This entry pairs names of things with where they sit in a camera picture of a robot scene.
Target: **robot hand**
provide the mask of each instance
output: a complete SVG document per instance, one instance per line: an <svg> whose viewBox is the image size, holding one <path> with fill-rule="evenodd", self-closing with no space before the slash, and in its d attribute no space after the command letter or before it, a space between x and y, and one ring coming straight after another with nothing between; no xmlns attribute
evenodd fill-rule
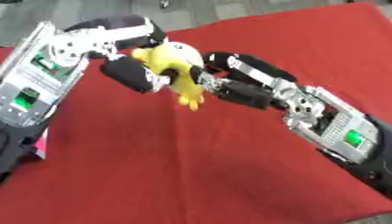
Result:
<svg viewBox="0 0 392 224"><path fill-rule="evenodd" d="M257 73L248 75L241 72L232 65L231 59L246 62L255 71L264 74L264 77L258 76ZM277 109L285 108L285 105L282 105L280 101L273 98L271 89L266 85L268 84L267 82L270 82L268 79L280 78L288 82L297 81L296 77L286 71L247 54L208 52L204 54L203 60L205 62L205 69L210 74L226 72L227 75L220 79L208 76L205 73L205 81L197 80L202 70L194 68L192 75L196 83L204 82L204 88L218 95L222 100L257 109L266 109L268 106L273 106Z"/></svg>
<svg viewBox="0 0 392 224"><path fill-rule="evenodd" d="M153 27L153 31L150 35L118 40L115 42L114 49L121 51L131 47L154 47L167 40L165 33L153 21L146 20L145 17L140 17L138 15L97 18L75 24L65 29L65 32L75 32L83 29L98 28L100 26L103 26L108 31L133 27L134 29L132 32L134 32L136 27L143 27L146 24L150 24ZM103 55L100 52L92 51L89 54L89 58L104 58L105 61L101 66L101 71L108 77L119 81L126 87L139 93L157 92L160 88L170 83L168 77L157 76L138 60L126 57L122 54L117 54L116 51L109 55Z"/></svg>

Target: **yellow toy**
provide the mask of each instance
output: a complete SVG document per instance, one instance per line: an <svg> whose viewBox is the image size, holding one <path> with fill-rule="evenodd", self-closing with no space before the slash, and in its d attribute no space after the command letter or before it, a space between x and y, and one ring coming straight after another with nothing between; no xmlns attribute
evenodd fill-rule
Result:
<svg viewBox="0 0 392 224"><path fill-rule="evenodd" d="M153 48L137 48L131 56L141 60L155 74L162 74L167 69L174 69L178 76L171 84L171 90L179 94L178 103L189 105L197 110L203 103L203 89L194 84L190 69L193 65L203 67L203 59L193 47L179 42L165 42Z"/></svg>

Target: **table surface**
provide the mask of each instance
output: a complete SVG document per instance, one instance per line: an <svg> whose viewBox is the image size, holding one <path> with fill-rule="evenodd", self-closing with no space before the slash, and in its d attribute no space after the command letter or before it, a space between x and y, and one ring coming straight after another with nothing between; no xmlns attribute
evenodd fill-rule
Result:
<svg viewBox="0 0 392 224"><path fill-rule="evenodd" d="M254 54L392 122L392 26L370 4L170 36L202 52ZM392 209L290 133L280 112L207 96L193 113L169 91L133 93L100 63L53 119L48 159L20 166L2 187L2 223L339 223Z"/></svg>

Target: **green led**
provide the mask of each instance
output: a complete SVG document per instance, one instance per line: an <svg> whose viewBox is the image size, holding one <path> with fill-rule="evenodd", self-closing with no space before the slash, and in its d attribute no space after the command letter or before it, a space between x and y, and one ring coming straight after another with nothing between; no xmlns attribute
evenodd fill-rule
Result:
<svg viewBox="0 0 392 224"><path fill-rule="evenodd" d="M354 148L360 146L364 140L364 137L353 129L348 131L345 137L345 142L351 144Z"/></svg>
<svg viewBox="0 0 392 224"><path fill-rule="evenodd" d="M24 88L14 99L14 102L24 109L30 109L39 98L39 93L32 88Z"/></svg>

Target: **black finger pad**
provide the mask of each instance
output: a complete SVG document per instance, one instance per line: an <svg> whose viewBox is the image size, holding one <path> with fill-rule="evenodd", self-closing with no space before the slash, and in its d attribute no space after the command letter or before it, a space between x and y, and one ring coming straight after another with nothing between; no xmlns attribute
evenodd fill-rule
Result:
<svg viewBox="0 0 392 224"><path fill-rule="evenodd" d="M101 71L137 92L145 93L152 90L152 84L146 79L145 68L134 59L123 57L118 60L105 61L101 66Z"/></svg>

